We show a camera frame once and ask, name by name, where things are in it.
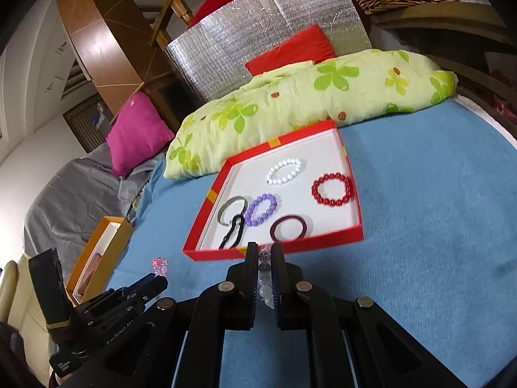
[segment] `reflective foil sheet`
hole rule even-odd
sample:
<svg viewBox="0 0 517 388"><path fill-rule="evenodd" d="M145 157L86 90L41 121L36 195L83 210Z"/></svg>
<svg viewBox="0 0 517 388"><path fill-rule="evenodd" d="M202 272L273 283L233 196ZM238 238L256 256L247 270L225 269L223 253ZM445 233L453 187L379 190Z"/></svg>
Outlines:
<svg viewBox="0 0 517 388"><path fill-rule="evenodd" d="M247 61L313 24L338 56L371 48L351 0L234 0L172 41L166 52L207 102L249 82Z"/></svg>

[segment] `red beaded bracelet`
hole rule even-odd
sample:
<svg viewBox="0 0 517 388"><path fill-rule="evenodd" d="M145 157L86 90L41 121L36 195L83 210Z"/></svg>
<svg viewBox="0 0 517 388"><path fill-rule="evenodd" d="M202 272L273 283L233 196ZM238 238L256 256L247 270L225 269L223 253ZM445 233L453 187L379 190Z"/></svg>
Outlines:
<svg viewBox="0 0 517 388"><path fill-rule="evenodd" d="M345 184L345 195L343 198L340 199L329 199L324 198L319 190L318 187L325 181L331 180L331 179L338 179L342 181ZM318 204L325 204L328 206L341 206L343 203L348 203L350 201L350 198L352 197L352 185L350 183L350 178L348 176L345 176L339 172L331 173L331 174L325 174L318 178L314 183L312 184L312 197L316 199Z"/></svg>

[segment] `gift box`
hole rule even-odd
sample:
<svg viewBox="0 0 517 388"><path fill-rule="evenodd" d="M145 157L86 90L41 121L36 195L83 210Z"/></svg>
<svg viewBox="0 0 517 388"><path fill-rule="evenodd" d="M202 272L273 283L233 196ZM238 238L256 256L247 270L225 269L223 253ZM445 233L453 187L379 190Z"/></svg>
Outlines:
<svg viewBox="0 0 517 388"><path fill-rule="evenodd" d="M285 253L294 253L363 238L352 167L336 124L327 120L227 159L183 252L196 261L236 259L246 255L248 242L263 246L277 240Z"/></svg>
<svg viewBox="0 0 517 388"><path fill-rule="evenodd" d="M66 285L66 292L74 305L104 292L132 233L133 226L122 217L104 216L101 219Z"/></svg>

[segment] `beige leather chair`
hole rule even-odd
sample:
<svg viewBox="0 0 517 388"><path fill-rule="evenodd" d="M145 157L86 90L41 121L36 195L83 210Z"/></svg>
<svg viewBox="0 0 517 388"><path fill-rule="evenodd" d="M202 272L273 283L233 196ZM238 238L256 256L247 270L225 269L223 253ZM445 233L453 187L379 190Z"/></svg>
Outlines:
<svg viewBox="0 0 517 388"><path fill-rule="evenodd" d="M48 386L50 337L30 279L28 258L23 255L18 263L10 261L2 272L0 321L7 322L20 332L27 364L36 378L44 386Z"/></svg>

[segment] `bolt head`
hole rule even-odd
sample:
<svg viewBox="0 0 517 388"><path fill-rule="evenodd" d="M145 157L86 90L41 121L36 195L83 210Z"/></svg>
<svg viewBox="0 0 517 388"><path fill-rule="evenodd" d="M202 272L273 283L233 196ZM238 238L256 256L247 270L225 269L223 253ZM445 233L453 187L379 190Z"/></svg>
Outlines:
<svg viewBox="0 0 517 388"><path fill-rule="evenodd" d="M217 286L221 292L231 292L235 285L231 281L223 281Z"/></svg>
<svg viewBox="0 0 517 388"><path fill-rule="evenodd" d="M360 296L357 298L357 304L360 308L371 308L373 306L373 300L368 296Z"/></svg>
<svg viewBox="0 0 517 388"><path fill-rule="evenodd" d="M308 292L312 289L312 284L305 280L298 281L298 283L296 283L296 289L300 292Z"/></svg>
<svg viewBox="0 0 517 388"><path fill-rule="evenodd" d="M156 307L162 311L172 308L173 305L174 300L172 300L170 297L163 297L162 299L156 302Z"/></svg>

